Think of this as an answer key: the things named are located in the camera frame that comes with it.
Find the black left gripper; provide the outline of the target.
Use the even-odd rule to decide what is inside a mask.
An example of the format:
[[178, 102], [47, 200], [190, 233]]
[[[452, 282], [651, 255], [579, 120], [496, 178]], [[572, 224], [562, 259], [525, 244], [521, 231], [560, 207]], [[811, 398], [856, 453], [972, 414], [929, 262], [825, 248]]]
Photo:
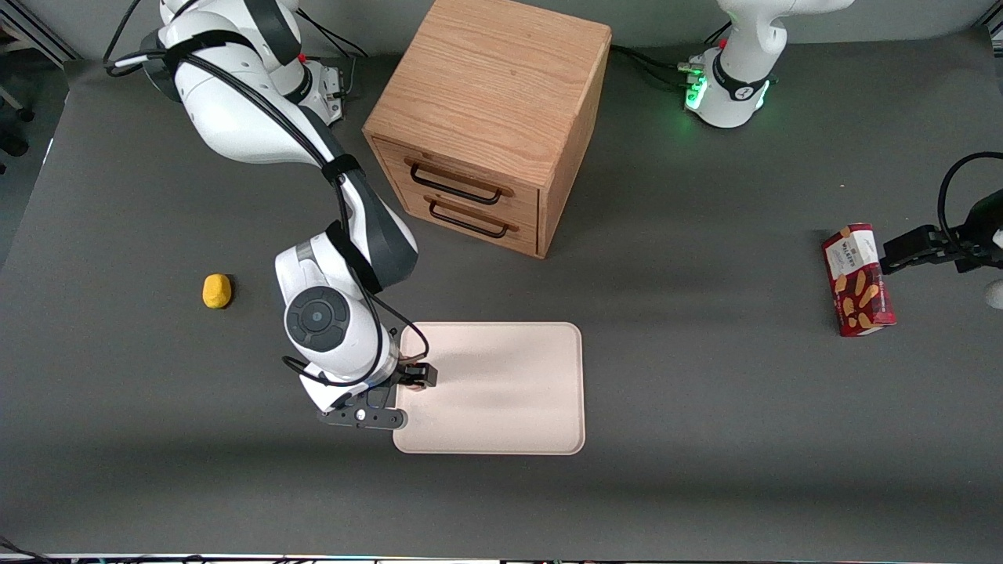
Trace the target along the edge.
[[[949, 227], [946, 217], [947, 189], [937, 199], [937, 218], [948, 240], [949, 255], [958, 273], [978, 268], [1002, 268], [1001, 228], [1002, 190], [983, 197], [971, 207], [965, 221]], [[882, 275], [893, 275], [912, 266], [939, 263], [941, 232], [934, 226], [921, 226], [884, 243]]]

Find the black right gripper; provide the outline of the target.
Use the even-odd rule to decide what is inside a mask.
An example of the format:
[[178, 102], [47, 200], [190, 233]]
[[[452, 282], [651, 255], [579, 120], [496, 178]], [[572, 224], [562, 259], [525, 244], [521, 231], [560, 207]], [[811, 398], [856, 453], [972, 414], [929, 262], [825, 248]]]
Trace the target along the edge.
[[397, 365], [388, 378], [363, 390], [344, 401], [346, 408], [384, 408], [394, 394], [398, 382], [409, 382], [409, 389], [434, 388], [437, 383], [438, 371], [426, 362], [415, 362], [408, 365]]

